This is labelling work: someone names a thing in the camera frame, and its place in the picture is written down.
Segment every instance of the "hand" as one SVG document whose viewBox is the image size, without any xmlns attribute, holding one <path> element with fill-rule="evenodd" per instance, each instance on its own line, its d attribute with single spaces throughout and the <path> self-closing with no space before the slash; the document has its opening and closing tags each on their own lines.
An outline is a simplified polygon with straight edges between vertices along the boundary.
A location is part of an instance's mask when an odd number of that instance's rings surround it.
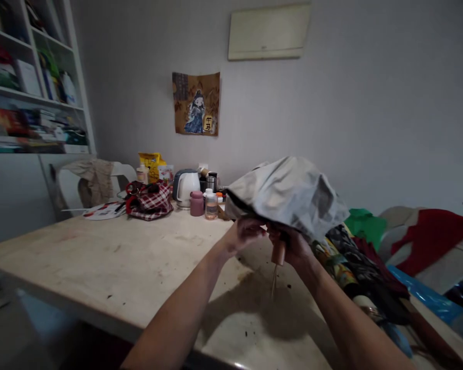
<svg viewBox="0 0 463 370">
<path fill-rule="evenodd" d="M 250 243 L 266 235 L 262 225 L 264 222 L 255 218 L 240 218 L 233 223 L 217 244 L 233 257 Z"/>
<path fill-rule="evenodd" d="M 295 270 L 300 267 L 302 263 L 312 260 L 314 253 L 312 253 L 309 244 L 307 244 L 302 234 L 298 231 L 282 224 L 267 223 L 266 227 L 268 228 L 269 239 L 273 245 L 280 242 L 281 233 L 288 235 L 290 240 L 287 245 L 284 260 L 292 265 Z"/>
</svg>

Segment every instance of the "table top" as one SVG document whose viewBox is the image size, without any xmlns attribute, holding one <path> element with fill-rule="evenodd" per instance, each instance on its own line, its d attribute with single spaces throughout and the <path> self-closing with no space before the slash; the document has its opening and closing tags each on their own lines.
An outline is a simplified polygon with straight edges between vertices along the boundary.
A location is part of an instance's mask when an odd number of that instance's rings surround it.
<svg viewBox="0 0 463 370">
<path fill-rule="evenodd" d="M 0 270 L 97 312 L 145 328 L 231 226 L 175 210 L 151 221 L 82 217 L 0 243 Z M 341 369 L 334 340 L 293 268 L 274 265 L 267 238 L 228 261 L 194 348 L 241 368 Z M 463 358 L 463 339 L 412 302 Z M 419 368 L 432 368 L 415 357 Z"/>
</svg>

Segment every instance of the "anime poster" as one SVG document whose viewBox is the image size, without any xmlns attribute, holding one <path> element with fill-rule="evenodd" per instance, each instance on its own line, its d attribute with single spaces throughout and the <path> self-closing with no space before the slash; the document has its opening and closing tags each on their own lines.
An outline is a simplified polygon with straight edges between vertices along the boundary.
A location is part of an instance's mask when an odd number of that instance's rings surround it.
<svg viewBox="0 0 463 370">
<path fill-rule="evenodd" d="M 218 136 L 220 73 L 189 76 L 173 73 L 175 132 Z"/>
</svg>

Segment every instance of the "anime character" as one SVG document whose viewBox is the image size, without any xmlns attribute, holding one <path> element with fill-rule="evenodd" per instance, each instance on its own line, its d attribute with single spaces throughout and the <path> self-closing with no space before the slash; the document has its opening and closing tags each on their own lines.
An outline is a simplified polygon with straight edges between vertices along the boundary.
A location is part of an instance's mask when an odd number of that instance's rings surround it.
<svg viewBox="0 0 463 370">
<path fill-rule="evenodd" d="M 185 124 L 185 132 L 191 134 L 202 133 L 202 119 L 206 113 L 206 107 L 204 106 L 204 97 L 200 90 L 197 90 L 194 95 L 192 103 L 189 105 L 189 120 Z"/>
</svg>

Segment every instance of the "wall-mounted air conditioner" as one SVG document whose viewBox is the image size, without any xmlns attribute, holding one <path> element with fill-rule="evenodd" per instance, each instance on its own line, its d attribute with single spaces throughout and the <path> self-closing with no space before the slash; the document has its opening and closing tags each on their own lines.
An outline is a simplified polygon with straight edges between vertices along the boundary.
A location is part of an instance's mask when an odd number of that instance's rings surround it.
<svg viewBox="0 0 463 370">
<path fill-rule="evenodd" d="M 310 4 L 233 12 L 228 60 L 300 58 L 309 19 Z"/>
</svg>

